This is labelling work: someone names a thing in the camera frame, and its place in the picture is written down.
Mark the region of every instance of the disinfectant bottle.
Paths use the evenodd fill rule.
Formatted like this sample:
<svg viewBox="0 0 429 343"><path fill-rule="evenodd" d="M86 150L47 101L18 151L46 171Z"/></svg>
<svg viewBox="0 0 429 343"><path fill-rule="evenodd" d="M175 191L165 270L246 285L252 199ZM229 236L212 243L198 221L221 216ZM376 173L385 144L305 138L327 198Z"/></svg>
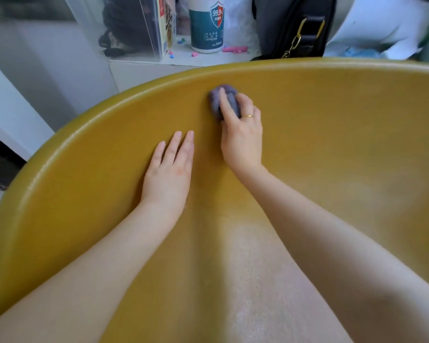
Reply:
<svg viewBox="0 0 429 343"><path fill-rule="evenodd" d="M195 51L216 53L224 44L223 0L189 0L191 42Z"/></svg>

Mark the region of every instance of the black bag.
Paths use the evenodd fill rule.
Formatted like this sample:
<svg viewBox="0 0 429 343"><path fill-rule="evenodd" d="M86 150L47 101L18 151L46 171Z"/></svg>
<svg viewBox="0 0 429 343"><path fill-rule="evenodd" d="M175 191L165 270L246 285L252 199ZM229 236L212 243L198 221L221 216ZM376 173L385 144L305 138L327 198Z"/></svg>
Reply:
<svg viewBox="0 0 429 343"><path fill-rule="evenodd" d="M252 0L262 56L322 57L337 0Z"/></svg>

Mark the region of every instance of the purple cloth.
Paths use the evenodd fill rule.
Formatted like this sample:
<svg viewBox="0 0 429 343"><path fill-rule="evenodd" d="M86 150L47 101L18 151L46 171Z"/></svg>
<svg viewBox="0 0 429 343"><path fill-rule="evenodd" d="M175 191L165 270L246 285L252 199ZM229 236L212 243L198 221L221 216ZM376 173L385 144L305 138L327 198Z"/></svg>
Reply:
<svg viewBox="0 0 429 343"><path fill-rule="evenodd" d="M221 121L224 120L224 117L221 113L221 108L219 105L219 89L224 88L225 93L227 95L227 100L230 103L230 106L234 110L235 114L238 118L241 118L240 113L240 105L238 104L237 100L235 99L235 95L237 94L237 90L231 87L229 84L222 84L216 88L214 88L212 91L208 93L208 99L210 101L211 111L213 112L214 117Z"/></svg>

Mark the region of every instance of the clear plastic box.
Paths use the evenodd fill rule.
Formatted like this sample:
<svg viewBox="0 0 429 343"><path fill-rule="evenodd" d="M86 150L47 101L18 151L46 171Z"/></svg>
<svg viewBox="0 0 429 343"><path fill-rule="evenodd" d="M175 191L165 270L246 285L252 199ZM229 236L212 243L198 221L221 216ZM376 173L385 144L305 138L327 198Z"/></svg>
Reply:
<svg viewBox="0 0 429 343"><path fill-rule="evenodd" d="M95 52L110 59L159 61L176 38L166 0L66 0Z"/></svg>

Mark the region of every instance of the gold metal buckle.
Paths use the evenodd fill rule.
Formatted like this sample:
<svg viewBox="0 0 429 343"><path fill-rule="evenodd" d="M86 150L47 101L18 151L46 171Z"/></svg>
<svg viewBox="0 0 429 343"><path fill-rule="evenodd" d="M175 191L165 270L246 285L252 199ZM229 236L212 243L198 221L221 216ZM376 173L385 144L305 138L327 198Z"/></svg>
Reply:
<svg viewBox="0 0 429 343"><path fill-rule="evenodd" d="M302 22L301 22L301 24L299 26L299 29L297 30L297 35L292 40L291 48L289 48L288 51L285 51L285 53L281 57L282 59L286 59L287 57L289 57L291 55L291 51L293 51L294 49L296 49L299 46L300 41L302 39L301 32L302 32L302 29L303 29L303 24L305 24L305 22L307 21L307 19L308 18L305 18L305 19L302 20ZM326 24L326 21L323 20L322 23L321 23L321 26L319 27L318 34L316 34L316 38L318 38L319 35L321 34L322 29L324 28L325 24Z"/></svg>

